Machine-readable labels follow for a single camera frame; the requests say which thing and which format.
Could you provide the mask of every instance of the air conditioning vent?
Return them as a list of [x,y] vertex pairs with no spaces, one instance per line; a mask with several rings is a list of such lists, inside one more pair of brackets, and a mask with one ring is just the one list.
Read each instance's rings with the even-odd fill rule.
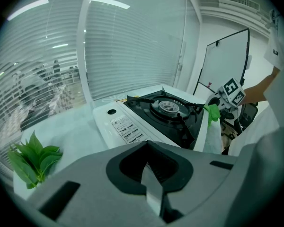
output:
[[239,5],[240,7],[245,6],[246,9],[251,8],[256,11],[260,11],[260,4],[253,2],[251,0],[219,0],[221,3],[227,3],[231,5]]

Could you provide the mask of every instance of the whiteboard frame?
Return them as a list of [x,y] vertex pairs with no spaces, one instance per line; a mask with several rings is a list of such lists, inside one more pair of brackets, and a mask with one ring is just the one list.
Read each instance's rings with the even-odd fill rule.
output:
[[[226,39],[226,38],[228,38],[228,37],[230,37],[230,36],[236,35],[236,34],[238,34],[238,33],[244,32],[244,31],[247,31],[247,32],[248,32],[248,35],[247,35],[248,37],[247,37],[245,64],[244,64],[243,73],[242,73],[242,76],[241,76],[241,79],[240,79],[240,84],[241,84],[241,86],[242,86],[243,83],[244,83],[244,74],[245,74],[245,70],[246,70],[246,66],[247,66],[247,61],[248,61],[248,55],[249,55],[250,29],[249,29],[249,28],[246,28],[246,29],[240,30],[240,31],[238,31],[238,32],[236,32],[236,33],[234,33],[234,34],[231,34],[231,35],[229,35],[229,36],[226,36],[226,37],[220,39],[220,40],[223,40],[223,39]],[[206,47],[206,52],[205,52],[205,57],[204,57],[203,66],[202,66],[202,68],[201,68],[200,75],[199,75],[199,78],[198,78],[198,81],[197,81],[197,85],[196,85],[196,87],[195,87],[195,90],[194,90],[193,95],[195,95],[195,91],[197,90],[197,87],[198,87],[199,84],[201,84],[201,85],[203,85],[204,87],[208,88],[208,87],[205,86],[203,83],[199,82],[199,80],[200,80],[200,77],[201,77],[201,74],[202,74],[202,71],[203,71],[203,67],[204,67],[204,63],[205,63],[205,58],[206,58],[206,54],[207,54],[207,48],[208,48],[210,45],[212,45],[212,44],[218,43],[220,40],[217,40],[217,41],[215,41],[215,42],[213,42],[213,43],[207,45],[207,47]]]

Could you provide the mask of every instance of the portable gas stove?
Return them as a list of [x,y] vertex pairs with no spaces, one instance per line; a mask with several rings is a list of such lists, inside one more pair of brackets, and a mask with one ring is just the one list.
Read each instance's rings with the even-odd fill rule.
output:
[[175,88],[164,86],[167,92],[158,87],[144,90],[150,92],[144,96],[127,96],[94,109],[96,124],[109,148],[152,140],[203,150],[208,123],[203,104]]

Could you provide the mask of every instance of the whiteboard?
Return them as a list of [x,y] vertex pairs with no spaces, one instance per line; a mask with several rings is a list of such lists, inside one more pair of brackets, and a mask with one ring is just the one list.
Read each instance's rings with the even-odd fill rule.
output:
[[249,53],[249,29],[242,30],[207,46],[199,83],[216,92],[230,78],[244,76]]

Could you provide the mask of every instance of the window blind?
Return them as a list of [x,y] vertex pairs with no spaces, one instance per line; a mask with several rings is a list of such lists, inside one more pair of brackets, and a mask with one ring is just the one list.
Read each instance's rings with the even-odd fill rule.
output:
[[[20,0],[12,13],[36,1]],[[82,0],[48,0],[1,28],[2,162],[8,162],[6,138],[15,142],[21,130],[85,103],[76,54],[81,5]]]
[[173,85],[183,40],[185,0],[92,1],[86,66],[93,99],[156,84]]

